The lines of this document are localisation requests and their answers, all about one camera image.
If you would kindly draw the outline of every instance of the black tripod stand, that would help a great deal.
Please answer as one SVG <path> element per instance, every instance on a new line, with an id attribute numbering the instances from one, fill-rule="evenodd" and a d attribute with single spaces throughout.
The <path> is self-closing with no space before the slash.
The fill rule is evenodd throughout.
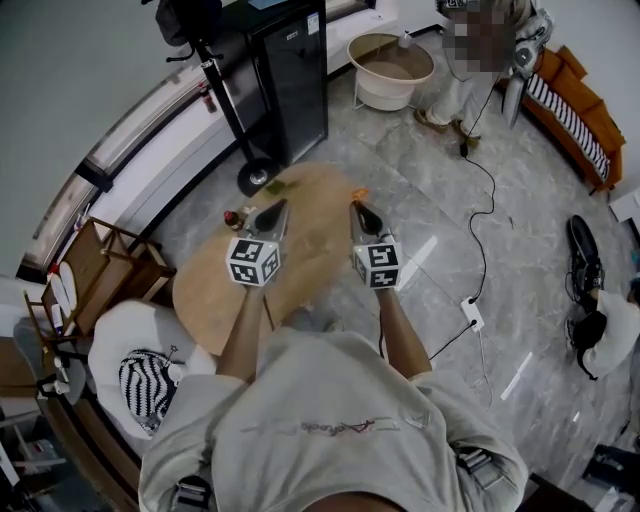
<path id="1" fill-rule="evenodd" d="M 149 2 L 151 0 L 142 0 L 143 5 Z M 244 195 L 253 196 L 275 177 L 279 171 L 279 166 L 271 158 L 255 156 L 215 62 L 216 60 L 224 59 L 224 55 L 210 51 L 210 47 L 218 33 L 218 20 L 222 10 L 220 0 L 161 0 L 158 9 L 164 9 L 165 20 L 167 15 L 175 17 L 175 22 L 178 25 L 175 45 L 182 46 L 188 42 L 191 46 L 191 53 L 188 56 L 169 57 L 167 62 L 189 60 L 194 53 L 198 53 L 198 57 L 202 61 L 200 66 L 218 99 L 220 108 L 229 123 L 234 137 L 238 141 L 242 154 L 247 159 L 247 163 L 240 169 L 238 174 L 238 187 Z M 164 24 L 160 22 L 158 14 L 156 19 L 162 30 Z"/>

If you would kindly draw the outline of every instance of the black and white marker cube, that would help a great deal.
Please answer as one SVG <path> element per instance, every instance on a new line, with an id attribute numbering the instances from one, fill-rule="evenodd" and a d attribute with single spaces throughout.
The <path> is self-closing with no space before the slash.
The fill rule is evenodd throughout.
<path id="1" fill-rule="evenodd" d="M 392 288 L 400 281 L 402 248 L 398 243 L 356 245 L 353 267 L 369 288 Z"/>
<path id="2" fill-rule="evenodd" d="M 226 261 L 233 282 L 264 286 L 280 268 L 280 248 L 274 242 L 233 238 Z"/>

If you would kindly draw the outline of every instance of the window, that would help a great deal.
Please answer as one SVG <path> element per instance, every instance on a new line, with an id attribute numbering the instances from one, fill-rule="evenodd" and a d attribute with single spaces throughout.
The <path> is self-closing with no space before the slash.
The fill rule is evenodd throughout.
<path id="1" fill-rule="evenodd" d="M 108 190 L 111 180 L 167 123 L 199 98 L 198 84 L 205 80 L 200 66 L 182 69 L 147 94 L 89 152 L 51 203 L 22 264 L 46 273 L 73 232 L 79 215 Z M 83 177 L 97 173 L 107 188 Z"/>
<path id="2" fill-rule="evenodd" d="M 375 0 L 325 0 L 327 9 L 327 22 L 353 14 L 354 12 L 373 9 Z"/>

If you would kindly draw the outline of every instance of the orange sofa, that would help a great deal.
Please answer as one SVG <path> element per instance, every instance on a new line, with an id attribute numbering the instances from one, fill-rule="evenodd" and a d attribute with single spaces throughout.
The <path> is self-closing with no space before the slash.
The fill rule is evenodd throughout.
<path id="1" fill-rule="evenodd" d="M 542 106 L 529 94 L 525 94 L 523 98 L 524 107 L 568 152 L 585 179 L 593 186 L 591 193 L 613 188 L 622 179 L 621 148 L 626 141 L 607 112 L 604 101 L 582 83 L 587 71 L 566 46 L 557 52 L 545 49 L 535 69 L 538 77 L 573 109 L 589 129 L 593 139 L 600 144 L 609 159 L 606 178 L 602 178 L 594 163 L 585 156 L 583 148 L 568 133 L 552 110 Z"/>

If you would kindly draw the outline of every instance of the striped cushion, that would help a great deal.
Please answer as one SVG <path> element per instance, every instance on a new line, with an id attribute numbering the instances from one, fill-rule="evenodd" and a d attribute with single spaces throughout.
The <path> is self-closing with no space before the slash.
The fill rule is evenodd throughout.
<path id="1" fill-rule="evenodd" d="M 134 350 L 120 363 L 120 389 L 140 426 L 153 436 L 176 392 L 168 368 L 172 361 L 150 350 Z"/>
<path id="2" fill-rule="evenodd" d="M 611 162 L 580 116 L 535 73 L 529 80 L 527 94 L 541 107 L 553 112 L 558 122 L 580 146 L 584 156 L 593 164 L 598 175 L 605 182 Z"/>

